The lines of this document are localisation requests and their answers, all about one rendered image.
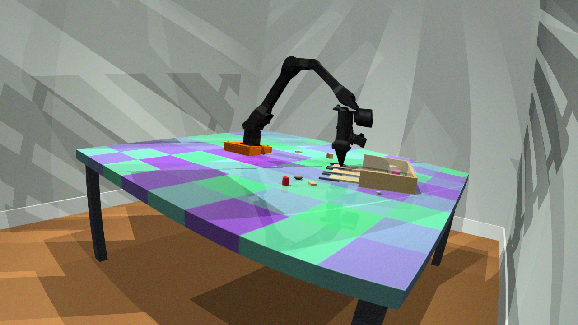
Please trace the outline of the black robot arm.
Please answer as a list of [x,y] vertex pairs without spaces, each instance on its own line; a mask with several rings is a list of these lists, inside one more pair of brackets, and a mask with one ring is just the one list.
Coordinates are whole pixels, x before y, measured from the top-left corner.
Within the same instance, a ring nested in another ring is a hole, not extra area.
[[[248,119],[243,123],[244,136],[243,143],[240,144],[261,146],[261,131],[263,131],[263,128],[269,124],[274,117],[272,114],[272,108],[276,104],[277,99],[280,98],[283,90],[294,76],[296,76],[301,70],[311,69],[313,69],[324,80],[324,82],[331,87],[341,104],[356,110],[349,111],[348,107],[341,107],[340,105],[333,108],[333,110],[338,111],[339,124],[353,124],[354,120],[357,126],[372,128],[373,110],[359,108],[356,104],[354,94],[342,86],[338,80],[336,80],[334,76],[332,76],[330,72],[320,64],[319,61],[314,58],[297,58],[291,56],[285,59],[276,83],[274,83],[262,104],[254,109]],[[353,131],[350,132],[350,144],[355,143],[364,148],[366,142],[367,138],[364,138],[364,134],[360,133],[359,135],[356,135]]]

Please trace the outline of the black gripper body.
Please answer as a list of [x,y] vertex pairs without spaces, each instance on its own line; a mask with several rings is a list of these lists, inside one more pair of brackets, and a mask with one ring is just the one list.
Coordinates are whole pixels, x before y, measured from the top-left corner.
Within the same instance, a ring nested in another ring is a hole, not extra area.
[[339,124],[336,126],[336,137],[335,137],[335,141],[331,144],[333,149],[338,149],[338,150],[345,150],[345,151],[349,151],[350,150],[350,143],[349,143],[349,137],[350,137],[350,132],[353,131],[353,124]]

